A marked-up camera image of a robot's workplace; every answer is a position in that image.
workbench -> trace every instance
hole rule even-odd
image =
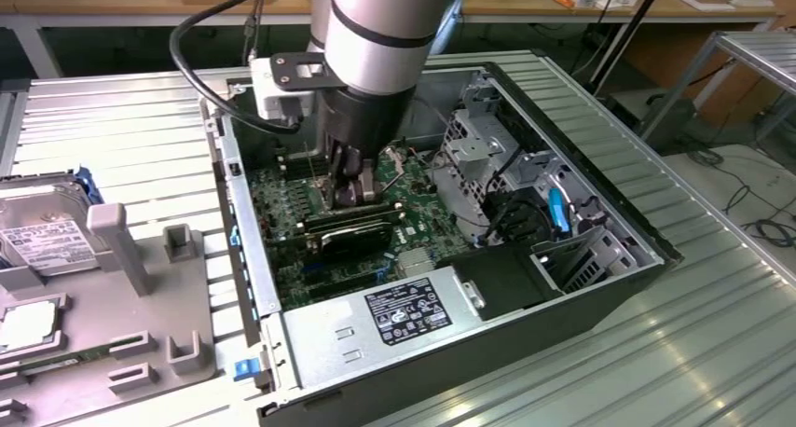
[[[597,327],[373,425],[788,425],[796,390],[792,272],[680,179],[559,66],[528,52],[437,56],[496,62],[684,255]],[[204,71],[212,87],[248,70]],[[219,367],[252,356],[213,191],[196,94],[177,73],[33,81],[0,94],[0,172],[88,166],[108,201],[205,235]],[[81,140],[80,149],[63,147]],[[71,425],[256,426],[273,397],[220,376]]]
[[[615,43],[640,6],[608,11],[603,22],[621,23]],[[309,24],[311,0],[268,0],[263,24]],[[0,0],[0,26],[11,28],[40,78],[60,77],[61,70],[43,28],[176,26],[208,6],[183,5],[180,0]],[[207,19],[212,26],[241,25],[249,5]],[[569,9],[553,0],[464,0],[461,22],[473,23],[593,23],[600,9]],[[752,23],[765,31],[777,18],[775,7],[740,7],[732,12],[701,12],[680,0],[657,0],[648,23]]]

processor chip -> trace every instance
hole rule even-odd
[[[45,300],[7,309],[0,324],[0,351],[8,352],[52,341],[57,301]]]

metal rack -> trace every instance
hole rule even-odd
[[[529,52],[437,56],[429,65],[495,62],[685,256],[679,269],[591,333],[405,408],[373,426],[513,420],[531,425],[789,425],[796,406],[796,277],[672,172],[561,68]],[[248,70],[204,71],[219,92]],[[4,173],[81,163],[108,199],[205,235],[219,366],[249,357],[211,152],[193,90],[177,73],[35,81],[0,93],[15,142]],[[68,150],[67,143],[81,141]],[[256,426],[275,402],[229,375],[69,425]]]
[[[652,137],[652,133],[667,112],[672,109],[688,84],[717,51],[724,51],[729,54],[731,59],[737,60],[737,62],[713,76],[695,99],[696,108],[705,103],[737,63],[745,64],[760,76],[773,82],[783,91],[789,93],[791,96],[796,96],[796,33],[791,31],[771,33],[716,32],[696,53],[695,59],[685,69],[685,74],[667,94],[657,111],[652,112],[640,122],[641,139],[647,140]],[[759,131],[759,138],[764,138],[771,133],[791,110],[792,106],[768,119],[765,126]]]

motherboard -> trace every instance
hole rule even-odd
[[[329,209],[325,203],[323,158],[279,157],[275,167],[248,172],[260,233],[285,310],[431,271],[440,259],[473,248],[428,178],[436,157],[441,155],[388,146],[376,169],[384,187],[380,202],[341,210]],[[316,232],[327,233],[317,237],[320,247],[313,245],[311,234],[317,226]],[[324,231],[324,227],[332,227],[335,234],[328,234],[332,230]],[[359,227],[360,232],[345,233],[353,229],[349,227]],[[331,236],[348,236],[343,242],[349,245],[333,255],[319,254],[320,248],[331,250]]]

power supply label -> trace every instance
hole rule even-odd
[[[428,278],[368,294],[364,301],[389,346],[453,324]]]
[[[95,253],[73,220],[29,227],[4,228],[0,238],[36,270],[95,259]]]

